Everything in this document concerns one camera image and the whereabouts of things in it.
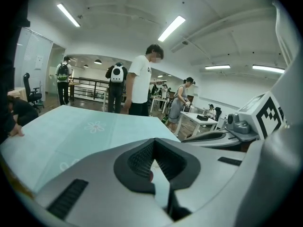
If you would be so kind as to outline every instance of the white t-shirt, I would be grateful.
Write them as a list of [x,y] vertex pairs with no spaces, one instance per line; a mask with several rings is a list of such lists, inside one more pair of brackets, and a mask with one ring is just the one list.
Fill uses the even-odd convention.
[[216,110],[215,109],[210,109],[207,113],[207,115],[211,118],[211,119],[215,119],[216,117]]
[[134,78],[132,102],[135,104],[146,103],[152,70],[151,64],[145,55],[139,55],[134,59],[128,73],[136,74]]
[[165,99],[167,97],[167,91],[168,91],[167,88],[166,89],[165,88],[162,89],[162,98]]
[[[67,68],[68,68],[68,75],[70,76],[70,75],[71,75],[71,65],[68,64],[67,62],[62,62],[62,65],[66,65],[66,64],[67,64]],[[56,69],[56,76],[58,76],[58,70],[59,70],[60,67],[61,67],[61,64],[59,64],[59,65],[57,66],[57,69]],[[66,80],[63,80],[63,81],[59,81],[59,80],[57,79],[57,82],[68,82],[68,78],[67,78]]]

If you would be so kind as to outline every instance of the black rubber pad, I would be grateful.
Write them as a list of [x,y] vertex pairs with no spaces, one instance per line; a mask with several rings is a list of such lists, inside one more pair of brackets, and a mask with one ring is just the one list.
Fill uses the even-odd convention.
[[59,219],[65,219],[89,183],[76,179],[59,195],[47,210]]
[[226,157],[220,157],[218,159],[218,161],[227,163],[227,164],[231,164],[231,165],[235,165],[235,166],[240,166],[242,161],[240,160],[235,160],[235,159],[231,159],[231,158],[226,158]]

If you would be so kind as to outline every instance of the backpack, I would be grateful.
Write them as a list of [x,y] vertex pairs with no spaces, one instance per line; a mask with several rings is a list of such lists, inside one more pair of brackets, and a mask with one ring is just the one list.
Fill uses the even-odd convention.
[[57,78],[58,78],[59,81],[67,80],[67,78],[68,78],[68,67],[67,67],[67,65],[68,64],[63,65],[61,63],[61,66],[58,69],[58,77]]
[[110,77],[110,81],[114,83],[121,83],[124,79],[124,72],[122,70],[123,66],[115,65],[112,70],[112,75]]

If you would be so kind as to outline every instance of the doorway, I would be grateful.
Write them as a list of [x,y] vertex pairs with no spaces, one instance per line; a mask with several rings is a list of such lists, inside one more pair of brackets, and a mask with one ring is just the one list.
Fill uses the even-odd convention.
[[47,75],[46,75],[46,88],[47,94],[57,94],[57,79],[56,79],[56,68],[62,62],[65,49],[57,44],[53,44],[51,54],[49,56],[47,64]]

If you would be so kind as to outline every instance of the black pants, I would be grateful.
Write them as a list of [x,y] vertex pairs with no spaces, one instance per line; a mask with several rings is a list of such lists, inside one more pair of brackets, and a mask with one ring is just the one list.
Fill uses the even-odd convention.
[[57,84],[58,84],[60,105],[68,104],[68,82],[58,82]]
[[26,115],[18,117],[18,124],[21,125],[21,126],[24,126],[24,125],[28,124],[29,122],[33,121],[36,118],[38,118],[38,113],[37,112],[28,113]]
[[108,92],[108,112],[112,113],[114,111],[114,101],[115,103],[115,113],[119,114],[121,112],[121,100],[123,94],[123,87],[110,86]]
[[137,115],[137,116],[149,116],[147,102],[143,104],[134,104],[132,103],[129,111],[129,115]]

